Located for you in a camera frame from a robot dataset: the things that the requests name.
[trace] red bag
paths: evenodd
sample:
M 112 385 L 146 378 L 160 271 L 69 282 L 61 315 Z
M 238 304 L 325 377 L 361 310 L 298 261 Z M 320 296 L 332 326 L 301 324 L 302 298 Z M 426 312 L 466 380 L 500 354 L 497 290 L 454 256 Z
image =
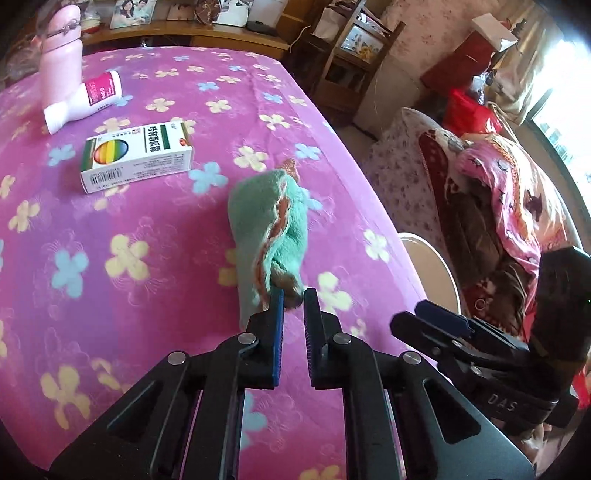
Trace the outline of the red bag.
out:
M 458 89 L 450 92 L 443 128 L 458 137 L 463 134 L 494 134 L 503 130 L 492 110 L 479 105 Z

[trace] window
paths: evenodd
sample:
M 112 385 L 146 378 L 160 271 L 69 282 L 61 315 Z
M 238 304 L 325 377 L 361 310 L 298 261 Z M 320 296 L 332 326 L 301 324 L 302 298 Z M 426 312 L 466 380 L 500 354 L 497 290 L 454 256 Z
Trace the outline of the window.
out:
M 546 57 L 538 79 L 537 94 L 547 91 L 528 118 L 555 149 L 591 211 L 590 51 L 583 44 L 561 41 Z

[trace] wooden desk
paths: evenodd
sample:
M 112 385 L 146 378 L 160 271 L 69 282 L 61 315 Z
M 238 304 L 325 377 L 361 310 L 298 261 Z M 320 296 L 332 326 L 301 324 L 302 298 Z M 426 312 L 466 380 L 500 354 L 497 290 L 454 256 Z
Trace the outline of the wooden desk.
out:
M 197 22 L 183 20 L 155 20 L 148 25 L 114 29 L 103 27 L 97 33 L 83 38 L 82 43 L 85 46 L 95 46 L 106 41 L 153 35 L 185 35 L 191 37 L 192 47 L 252 51 L 277 60 L 281 60 L 289 49 L 289 45 L 279 37 L 261 35 L 246 28 L 228 25 L 201 25 Z

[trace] pink bedspread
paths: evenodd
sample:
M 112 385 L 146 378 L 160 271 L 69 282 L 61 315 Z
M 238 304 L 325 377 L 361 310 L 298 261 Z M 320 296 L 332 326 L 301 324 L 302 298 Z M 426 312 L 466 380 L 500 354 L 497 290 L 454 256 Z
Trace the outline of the pink bedspread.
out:
M 238 332 L 228 193 L 298 161 L 309 191 L 302 277 L 344 330 L 399 354 L 388 323 L 424 292 L 384 208 L 279 62 L 161 47 L 97 53 L 85 78 L 121 75 L 117 105 L 44 129 L 38 75 L 0 93 L 0 418 L 24 452 L 56 455 L 169 352 Z M 191 172 L 85 195 L 97 132 L 183 118 Z M 281 385 L 247 392 L 240 478 L 345 475 L 340 392 L 310 387 L 301 309 L 286 315 Z

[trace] white box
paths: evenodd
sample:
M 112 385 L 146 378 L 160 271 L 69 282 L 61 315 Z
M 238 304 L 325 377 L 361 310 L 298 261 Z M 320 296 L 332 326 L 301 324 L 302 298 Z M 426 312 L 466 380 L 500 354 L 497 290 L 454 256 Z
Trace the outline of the white box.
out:
M 80 179 L 86 193 L 191 168 L 184 122 L 143 125 L 86 140 Z

